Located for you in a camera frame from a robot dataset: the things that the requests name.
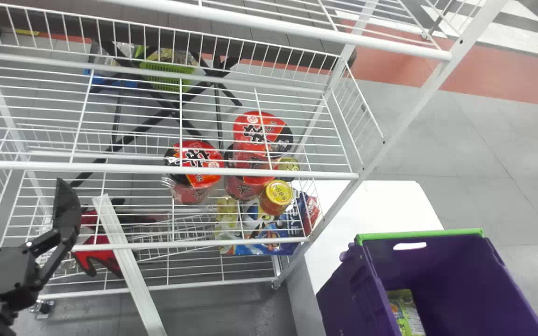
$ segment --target green rim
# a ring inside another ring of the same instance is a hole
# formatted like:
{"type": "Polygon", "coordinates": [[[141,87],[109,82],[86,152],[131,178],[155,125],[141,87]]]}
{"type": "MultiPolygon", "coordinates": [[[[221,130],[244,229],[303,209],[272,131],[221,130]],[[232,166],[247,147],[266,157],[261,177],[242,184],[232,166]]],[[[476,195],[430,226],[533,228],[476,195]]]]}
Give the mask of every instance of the green rim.
{"type": "Polygon", "coordinates": [[[387,233],[361,233],[356,235],[356,244],[362,245],[365,240],[385,240],[398,238],[429,238],[429,237],[449,237],[476,235],[485,238],[482,228],[459,228],[453,230],[432,230],[432,231],[408,231],[408,232],[387,232],[387,233]]]}

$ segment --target crate handle hole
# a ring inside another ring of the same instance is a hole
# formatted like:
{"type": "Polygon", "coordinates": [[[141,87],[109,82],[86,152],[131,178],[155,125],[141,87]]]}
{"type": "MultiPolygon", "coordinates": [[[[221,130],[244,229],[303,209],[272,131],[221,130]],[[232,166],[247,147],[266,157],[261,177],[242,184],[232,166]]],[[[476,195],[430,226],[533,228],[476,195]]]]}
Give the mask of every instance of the crate handle hole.
{"type": "Polygon", "coordinates": [[[393,247],[395,250],[416,250],[416,249],[423,249],[427,247],[427,243],[398,243],[396,246],[393,247]]]}

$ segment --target purple crate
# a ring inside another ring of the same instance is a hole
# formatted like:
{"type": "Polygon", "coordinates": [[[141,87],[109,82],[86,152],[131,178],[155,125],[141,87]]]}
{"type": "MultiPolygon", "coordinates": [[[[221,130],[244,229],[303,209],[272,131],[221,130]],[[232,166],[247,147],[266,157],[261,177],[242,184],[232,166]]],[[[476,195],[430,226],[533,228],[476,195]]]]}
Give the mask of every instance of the purple crate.
{"type": "Polygon", "coordinates": [[[421,233],[364,240],[341,255],[317,293],[328,336],[401,336],[386,291],[404,288],[427,336],[538,336],[537,315],[489,239],[421,233]],[[427,246],[393,249],[420,242],[427,246]]]}

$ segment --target red noodle cup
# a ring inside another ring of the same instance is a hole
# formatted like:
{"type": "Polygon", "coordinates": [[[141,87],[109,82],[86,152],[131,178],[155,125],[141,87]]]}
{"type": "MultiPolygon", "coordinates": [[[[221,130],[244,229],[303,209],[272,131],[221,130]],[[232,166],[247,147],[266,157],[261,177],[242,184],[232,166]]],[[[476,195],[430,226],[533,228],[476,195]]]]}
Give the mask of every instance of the red noodle cup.
{"type": "MultiPolygon", "coordinates": [[[[233,147],[230,145],[224,153],[227,168],[234,167],[234,162],[231,162],[233,147]]],[[[232,198],[246,202],[257,198],[265,190],[265,185],[273,179],[275,179],[273,176],[226,176],[224,187],[232,198]]]]}
{"type": "MultiPolygon", "coordinates": [[[[180,166],[192,168],[223,168],[221,154],[210,143],[198,140],[186,140],[182,142],[182,155],[180,144],[174,143],[167,149],[165,164],[167,166],[180,166]]],[[[182,204],[201,204],[209,190],[221,175],[201,174],[169,174],[171,194],[175,200],[182,204]]]]}
{"type": "Polygon", "coordinates": [[[276,164],[284,153],[292,149],[292,130],[271,113],[248,111],[235,119],[233,131],[234,159],[237,168],[269,169],[269,159],[276,164]],[[267,135],[267,145],[263,126],[267,135]]]}

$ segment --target gray floor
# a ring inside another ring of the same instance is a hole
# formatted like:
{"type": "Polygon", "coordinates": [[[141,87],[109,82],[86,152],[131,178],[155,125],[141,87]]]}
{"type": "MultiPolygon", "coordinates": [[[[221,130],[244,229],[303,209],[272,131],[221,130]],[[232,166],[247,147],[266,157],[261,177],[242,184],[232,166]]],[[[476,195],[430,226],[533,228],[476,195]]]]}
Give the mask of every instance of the gray floor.
{"type": "MultiPolygon", "coordinates": [[[[361,85],[386,121],[417,93],[361,85]]],[[[371,179],[415,180],[445,228],[484,228],[538,314],[538,105],[440,91],[371,179]]]]}
{"type": "MultiPolygon", "coordinates": [[[[152,292],[168,335],[295,336],[286,287],[267,284],[152,292]]],[[[46,321],[22,311],[18,336],[147,334],[129,294],[57,300],[46,321]]]]}

